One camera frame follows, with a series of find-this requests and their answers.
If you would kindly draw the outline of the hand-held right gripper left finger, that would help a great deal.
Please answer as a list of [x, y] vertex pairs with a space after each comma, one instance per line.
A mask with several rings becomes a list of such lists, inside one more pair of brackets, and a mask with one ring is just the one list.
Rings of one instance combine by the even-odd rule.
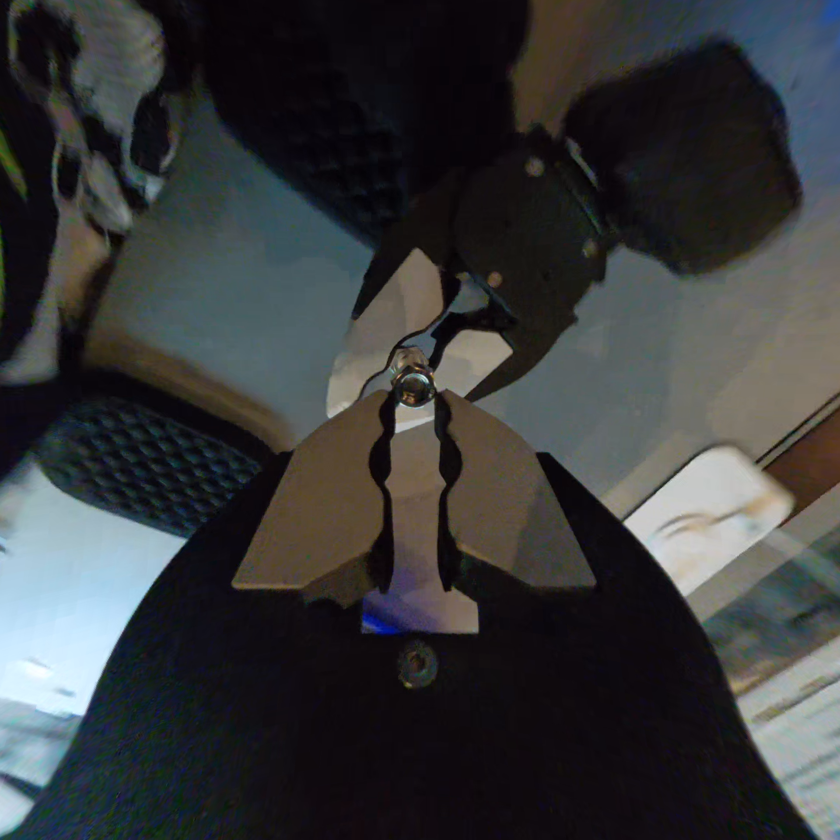
[[376, 391], [296, 447], [234, 575], [236, 590], [340, 606], [388, 592], [395, 414], [393, 393]]

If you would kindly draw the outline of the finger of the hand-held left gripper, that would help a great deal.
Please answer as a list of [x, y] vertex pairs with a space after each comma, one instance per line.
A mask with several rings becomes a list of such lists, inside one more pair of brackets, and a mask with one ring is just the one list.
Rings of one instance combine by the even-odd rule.
[[394, 355], [402, 347], [418, 347], [429, 360], [434, 342], [427, 335], [460, 288], [457, 276], [414, 248], [362, 314], [351, 320], [329, 378], [327, 417], [336, 417], [375, 390], [389, 391]]
[[[395, 349], [408, 346], [419, 347], [425, 353], [436, 395], [452, 391], [467, 396], [512, 355], [499, 332], [480, 324], [476, 313], [447, 313], [425, 332], [404, 339]], [[395, 400], [395, 431], [399, 434], [433, 421], [434, 401], [412, 409]]]

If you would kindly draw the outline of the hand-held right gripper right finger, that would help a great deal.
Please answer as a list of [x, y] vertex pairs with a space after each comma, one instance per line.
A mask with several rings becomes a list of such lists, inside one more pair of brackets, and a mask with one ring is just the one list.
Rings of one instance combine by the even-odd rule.
[[592, 568], [530, 444], [452, 391], [436, 395], [434, 431], [445, 590], [594, 590]]

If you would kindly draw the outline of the white metal document stand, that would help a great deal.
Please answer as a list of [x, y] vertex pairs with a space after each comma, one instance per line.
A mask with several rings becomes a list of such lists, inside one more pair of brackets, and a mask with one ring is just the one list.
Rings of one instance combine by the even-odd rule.
[[625, 519], [688, 596], [777, 529], [795, 498], [740, 448], [709, 447]]

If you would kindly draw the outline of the printed black white shirt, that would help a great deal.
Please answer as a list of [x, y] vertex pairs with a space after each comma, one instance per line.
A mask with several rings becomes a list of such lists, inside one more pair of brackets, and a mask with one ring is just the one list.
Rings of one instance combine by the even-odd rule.
[[176, 12], [2, 2], [2, 386], [57, 376], [62, 329], [168, 181], [193, 85]]

